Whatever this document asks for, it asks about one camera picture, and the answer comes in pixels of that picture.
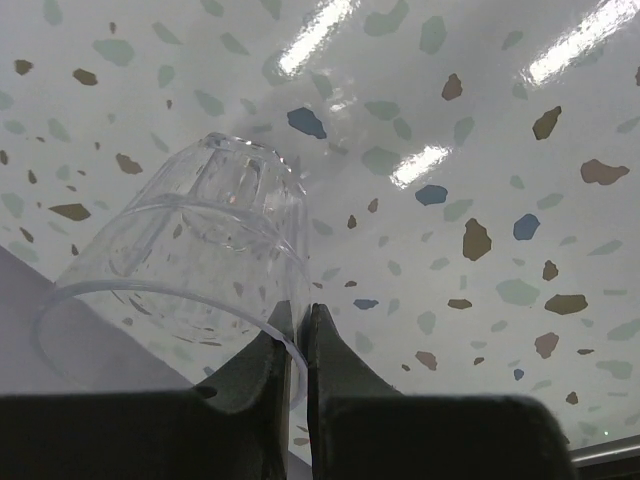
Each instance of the clear plastic cup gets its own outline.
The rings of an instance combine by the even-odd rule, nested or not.
[[[282,302],[290,322],[269,322]],[[33,339],[79,390],[149,390],[200,382],[265,331],[295,360],[295,406],[308,307],[299,178],[273,149],[213,133],[171,157],[60,276]]]

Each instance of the brown speckle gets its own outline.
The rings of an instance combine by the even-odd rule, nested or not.
[[[585,183],[598,183],[600,185],[611,185],[629,173],[625,166],[611,167],[605,165],[595,158],[582,164],[580,175]]]
[[[539,336],[534,342],[536,352],[544,359],[549,358],[556,349],[558,340],[560,340],[560,337],[553,332]]]
[[[449,80],[442,89],[442,98],[446,101],[453,100],[462,95],[462,82],[455,73],[449,75]]]
[[[462,255],[475,262],[491,250],[491,238],[487,235],[487,229],[475,218],[469,219],[464,226],[466,230],[462,237]]]
[[[33,235],[31,235],[27,230],[25,230],[22,227],[20,227],[20,231],[22,232],[22,235],[24,236],[27,242],[33,243]]]
[[[142,172],[142,167],[140,166],[140,164],[131,160],[131,157],[127,155],[118,153],[116,155],[116,161],[118,162],[120,170],[122,170],[124,173],[127,173],[129,175],[137,175],[138,173]]]
[[[562,107],[558,106],[549,110],[548,112],[544,112],[544,114],[536,120],[533,124],[533,134],[536,137],[536,140],[544,140],[545,138],[549,138],[551,132],[558,123],[558,117],[562,113]]]
[[[378,211],[378,199],[377,198],[374,198],[373,200],[371,200],[371,203],[367,207],[367,210],[369,210],[371,213],[376,213]]]
[[[576,392],[571,392],[569,395],[567,395],[567,398],[565,398],[564,401],[567,402],[570,405],[577,405],[578,404],[578,394]]]
[[[544,268],[542,269],[542,279],[547,282],[553,280],[558,276],[558,267],[551,260],[544,262]]]
[[[81,84],[87,85],[89,87],[98,84],[98,79],[96,78],[96,74],[88,72],[87,70],[83,70],[82,68],[78,68],[74,70],[73,78],[78,80]]]
[[[33,68],[33,63],[27,60],[16,60],[13,63],[16,68],[16,73],[19,75],[26,75]]]
[[[581,312],[588,306],[584,295],[554,295],[544,304],[544,309],[558,315],[569,315]]]
[[[436,360],[436,356],[431,352],[417,352],[416,358],[418,361],[427,367],[429,370],[436,371],[438,367],[438,361]]]
[[[55,207],[50,207],[49,210],[57,213],[58,215],[62,215],[63,217],[67,217],[74,222],[81,222],[82,220],[86,220],[91,216],[91,213],[84,208],[84,205],[81,203],[72,203],[69,205],[56,205]]]
[[[447,303],[447,305],[458,310],[464,310],[473,306],[472,303],[466,298],[452,298],[451,300],[449,300],[449,303]]]

